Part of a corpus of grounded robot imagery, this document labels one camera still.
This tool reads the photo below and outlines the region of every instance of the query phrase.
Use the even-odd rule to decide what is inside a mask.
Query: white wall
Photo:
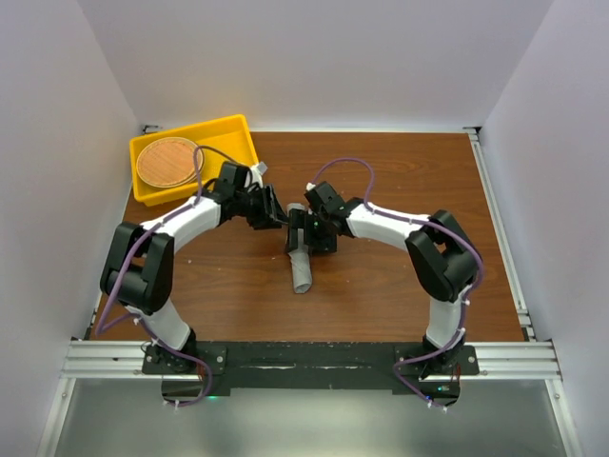
[[[139,121],[460,129],[551,0],[79,0]]]
[[[31,456],[128,188],[128,107],[73,0],[0,14],[0,455]]]
[[[482,129],[533,323],[589,456],[609,447],[609,4],[557,0]]]

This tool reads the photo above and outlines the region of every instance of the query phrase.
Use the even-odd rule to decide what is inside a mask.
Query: brown wood surface
[[[304,203],[306,183],[327,161],[367,160],[376,171],[372,202],[410,213],[448,209],[482,254],[486,278],[472,295],[469,341],[521,341],[495,231],[465,134],[252,133],[265,182],[282,205]],[[329,169],[324,179],[363,196],[368,173],[357,164]],[[143,222],[180,202],[147,208],[128,202],[125,219]],[[234,219],[184,247],[175,260],[172,300],[201,340],[419,341],[429,298],[407,254],[366,240],[339,239],[339,251],[311,261],[313,287],[292,291],[285,230],[253,231]],[[121,307],[112,312],[117,316]],[[144,339],[129,322],[104,339]]]

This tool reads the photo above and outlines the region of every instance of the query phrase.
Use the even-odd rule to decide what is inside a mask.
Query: rolled cloth
[[[302,209],[307,211],[307,208],[300,203],[290,203],[287,205],[287,212],[291,209]],[[311,264],[308,257],[308,246],[305,244],[305,231],[302,228],[298,229],[298,247],[288,253],[292,263],[292,282],[296,293],[305,293],[313,284],[313,275],[311,274]]]

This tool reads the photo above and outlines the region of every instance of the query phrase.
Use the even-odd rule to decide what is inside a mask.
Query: yellow tray
[[[136,164],[142,150],[153,141],[170,136],[186,138],[198,145],[212,146],[244,165],[255,165],[258,163],[258,156],[254,150],[254,144],[251,141],[249,129],[247,128],[246,117],[242,114],[179,127],[178,129],[136,136],[129,142],[133,196],[135,200],[144,203],[147,207],[187,198],[197,190],[196,182],[172,189],[159,189],[146,184],[138,176]],[[204,153],[206,159],[202,169],[202,176],[205,182],[218,176],[220,166],[225,161],[225,158],[209,150],[205,150]]]

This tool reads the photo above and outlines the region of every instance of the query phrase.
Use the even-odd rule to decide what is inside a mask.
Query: wooden disc
[[[136,169],[140,179],[155,188],[175,188],[194,177],[192,153],[197,147],[186,138],[163,138],[150,143],[137,158]],[[197,152],[199,169],[203,166],[203,153]]]

